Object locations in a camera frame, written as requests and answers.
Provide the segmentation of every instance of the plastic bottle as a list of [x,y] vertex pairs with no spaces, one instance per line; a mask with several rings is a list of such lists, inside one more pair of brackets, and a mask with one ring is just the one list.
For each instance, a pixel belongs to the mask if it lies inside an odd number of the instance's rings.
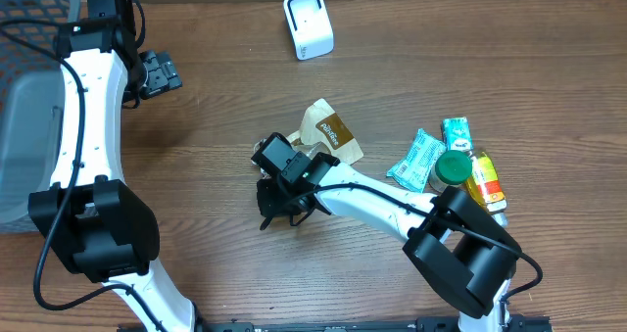
[[472,173],[472,162],[462,151],[446,151],[429,172],[433,190],[443,192],[447,186],[460,186]]
[[483,149],[466,154],[472,161],[472,175],[465,181],[468,193],[489,214],[503,213],[507,207],[506,194],[490,156]]

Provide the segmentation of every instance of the round lid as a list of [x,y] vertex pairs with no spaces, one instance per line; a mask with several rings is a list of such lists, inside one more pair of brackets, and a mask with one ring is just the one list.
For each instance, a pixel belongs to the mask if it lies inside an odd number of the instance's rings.
[[447,151],[435,163],[435,173],[447,184],[460,185],[472,173],[472,162],[462,151]]

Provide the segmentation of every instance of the wooden table surface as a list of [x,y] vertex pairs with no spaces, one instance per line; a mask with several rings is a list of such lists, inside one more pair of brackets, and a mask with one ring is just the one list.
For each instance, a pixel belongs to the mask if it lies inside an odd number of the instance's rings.
[[[147,6],[146,48],[184,87],[123,111],[131,189],[155,212],[161,260],[210,321],[452,315],[400,244],[349,218],[259,231],[255,142],[296,130],[325,98],[385,180],[419,128],[466,116],[494,156],[509,232],[544,268],[511,310],[555,331],[627,323],[627,0],[330,2],[332,54],[296,61],[280,3]],[[64,312],[31,292],[38,233],[0,237],[0,330],[113,331],[137,321],[110,293]],[[533,277],[523,262],[514,284]],[[44,295],[96,288],[50,258]]]

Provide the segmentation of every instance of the yellow bottle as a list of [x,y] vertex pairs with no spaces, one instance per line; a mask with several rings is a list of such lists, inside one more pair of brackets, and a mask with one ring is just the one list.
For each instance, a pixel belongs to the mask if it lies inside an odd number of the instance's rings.
[[502,213],[507,207],[506,194],[490,156],[482,149],[466,154],[472,162],[472,175],[465,181],[468,194],[489,214]]

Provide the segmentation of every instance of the brown label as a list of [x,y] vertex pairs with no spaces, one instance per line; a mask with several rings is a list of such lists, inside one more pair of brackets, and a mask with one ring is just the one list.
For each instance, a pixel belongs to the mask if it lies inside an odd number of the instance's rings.
[[354,138],[348,127],[335,113],[319,121],[315,128],[326,136],[333,150],[339,149]]

